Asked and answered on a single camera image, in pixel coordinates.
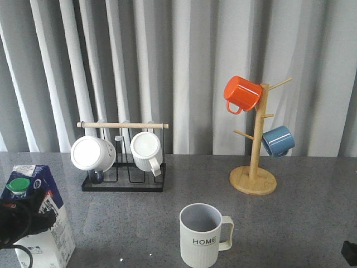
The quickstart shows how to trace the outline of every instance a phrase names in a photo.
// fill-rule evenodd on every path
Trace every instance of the granite countertop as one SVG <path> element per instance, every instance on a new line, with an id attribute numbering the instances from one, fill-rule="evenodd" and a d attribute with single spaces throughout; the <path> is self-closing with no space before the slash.
<path id="1" fill-rule="evenodd" d="M 235 223 L 233 245 L 213 267 L 349 267 L 344 240 L 357 243 L 357 159 L 261 157 L 277 179 L 270 195 L 235 190 L 230 172 L 249 157 L 166 155 L 162 193 L 82 192 L 86 172 L 69 154 L 0 152 L 0 189 L 13 165 L 51 169 L 71 222 L 72 267 L 188 267 L 180 256 L 179 212 L 191 203 L 215 206 Z M 20 267 L 14 250 L 0 267 Z"/>

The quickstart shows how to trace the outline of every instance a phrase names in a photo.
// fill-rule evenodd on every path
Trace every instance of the green cap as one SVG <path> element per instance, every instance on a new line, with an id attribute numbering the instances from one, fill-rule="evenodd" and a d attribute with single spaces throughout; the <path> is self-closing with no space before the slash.
<path id="1" fill-rule="evenodd" d="M 7 184 L 6 188 L 16 194 L 21 194 L 26 192 L 29 185 L 30 185 L 29 179 L 17 178 L 15 180 L 12 180 L 9 184 Z"/>

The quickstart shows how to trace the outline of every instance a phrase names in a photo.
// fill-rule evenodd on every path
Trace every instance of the wooden branch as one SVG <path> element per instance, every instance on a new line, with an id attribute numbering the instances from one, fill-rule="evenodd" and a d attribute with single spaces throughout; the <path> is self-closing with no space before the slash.
<path id="1" fill-rule="evenodd" d="M 283 84 L 286 84 L 286 83 L 290 82 L 291 80 L 292 80 L 292 78 L 290 77 L 290 78 L 288 78 L 288 79 L 286 79 L 286 80 L 284 80 L 284 81 L 281 81 L 280 83 L 271 86 L 271 87 L 269 88 L 269 90 L 272 90 L 272 89 L 277 88 L 277 87 L 279 87 L 279 86 L 281 86 L 281 85 L 283 85 Z"/>
<path id="2" fill-rule="evenodd" d="M 168 129 L 168 124 L 158 123 L 96 123 L 96 122 L 78 122 L 77 127 L 108 127 L 108 128 L 160 128 Z"/>
<path id="3" fill-rule="evenodd" d="M 264 114 L 261 116 L 261 118 L 267 118 L 267 117 L 273 117 L 274 114 L 273 113 L 270 113 L 270 114 Z"/>
<path id="4" fill-rule="evenodd" d="M 251 139 L 252 141 L 254 141 L 254 137 L 248 135 L 248 134 L 245 134 L 244 132 L 242 131 L 239 131 L 239 130 L 234 130 L 235 133 L 238 133 L 238 134 L 241 134 L 242 136 L 246 137 L 246 138 L 249 138 Z"/>

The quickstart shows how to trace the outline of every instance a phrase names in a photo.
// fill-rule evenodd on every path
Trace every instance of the orange mug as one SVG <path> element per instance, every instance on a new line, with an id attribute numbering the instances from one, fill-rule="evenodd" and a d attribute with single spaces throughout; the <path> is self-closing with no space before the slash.
<path id="1" fill-rule="evenodd" d="M 242 110 L 249 111 L 257 104 L 261 94 L 261 85 L 254 84 L 240 76 L 234 76 L 224 89 L 227 110 L 232 114 L 240 114 Z M 231 103 L 239 107 L 238 111 L 233 112 L 230 109 Z"/>

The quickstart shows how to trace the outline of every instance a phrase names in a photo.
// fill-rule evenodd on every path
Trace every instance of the wooden rod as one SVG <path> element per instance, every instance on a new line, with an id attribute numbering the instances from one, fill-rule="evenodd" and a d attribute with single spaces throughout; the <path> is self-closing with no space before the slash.
<path id="1" fill-rule="evenodd" d="M 286 84 L 286 83 L 290 82 L 291 80 L 292 80 L 292 78 L 290 77 L 290 78 L 288 78 L 288 79 L 286 79 L 286 80 L 284 80 L 284 81 L 281 81 L 280 83 L 271 86 L 271 87 L 269 88 L 269 90 L 272 90 L 272 89 L 277 88 L 277 87 L 279 87 L 279 86 L 281 86 L 281 85 L 283 85 L 283 84 Z"/>
<path id="2" fill-rule="evenodd" d="M 249 168 L 249 180 L 257 179 L 258 165 L 260 157 L 260 146 L 262 144 L 263 126 L 264 118 L 263 115 L 266 114 L 267 103 L 268 103 L 268 93 L 269 85 L 261 84 L 263 90 L 260 96 L 259 102 L 257 103 L 257 114 L 255 115 L 254 124 L 254 140 L 252 146 L 252 156 L 250 158 L 250 168 Z"/>
<path id="3" fill-rule="evenodd" d="M 254 137 L 252 137 L 252 136 L 250 136 L 250 135 L 248 135 L 248 134 L 245 134 L 245 133 L 242 132 L 242 131 L 234 130 L 234 132 L 235 132 L 235 133 L 238 133 L 238 134 L 241 134 L 241 135 L 243 135 L 244 137 L 249 138 L 249 139 L 251 139 L 252 141 L 254 141 Z"/>
<path id="4" fill-rule="evenodd" d="M 262 118 L 273 117 L 273 116 L 274 116 L 273 113 L 269 113 L 269 114 L 262 115 Z"/>
<path id="5" fill-rule="evenodd" d="M 168 124 L 158 123 L 96 123 L 96 122 L 78 122 L 77 127 L 94 127 L 94 128 L 160 128 L 168 129 Z"/>

